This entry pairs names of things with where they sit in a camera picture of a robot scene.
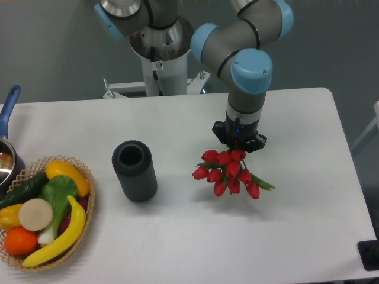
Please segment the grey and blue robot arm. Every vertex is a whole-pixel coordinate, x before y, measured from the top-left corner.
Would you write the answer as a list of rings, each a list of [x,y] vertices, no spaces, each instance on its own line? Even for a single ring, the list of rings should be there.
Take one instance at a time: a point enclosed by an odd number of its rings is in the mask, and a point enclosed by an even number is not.
[[[140,57],[147,96],[185,95],[187,55],[194,57],[229,90],[226,117],[213,133],[228,148],[260,150],[257,131],[273,64],[262,47],[290,32],[294,24],[285,1],[233,1],[237,20],[227,27],[198,29],[178,14],[177,1],[99,1],[95,14],[108,35],[128,39]]]

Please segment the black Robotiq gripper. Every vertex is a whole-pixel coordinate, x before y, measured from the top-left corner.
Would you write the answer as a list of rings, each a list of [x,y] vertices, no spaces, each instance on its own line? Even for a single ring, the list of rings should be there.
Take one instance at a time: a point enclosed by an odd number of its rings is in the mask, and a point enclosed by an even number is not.
[[[231,150],[253,153],[265,147],[266,137],[258,134],[259,118],[254,122],[227,112],[225,121],[216,121],[212,127],[218,140]]]

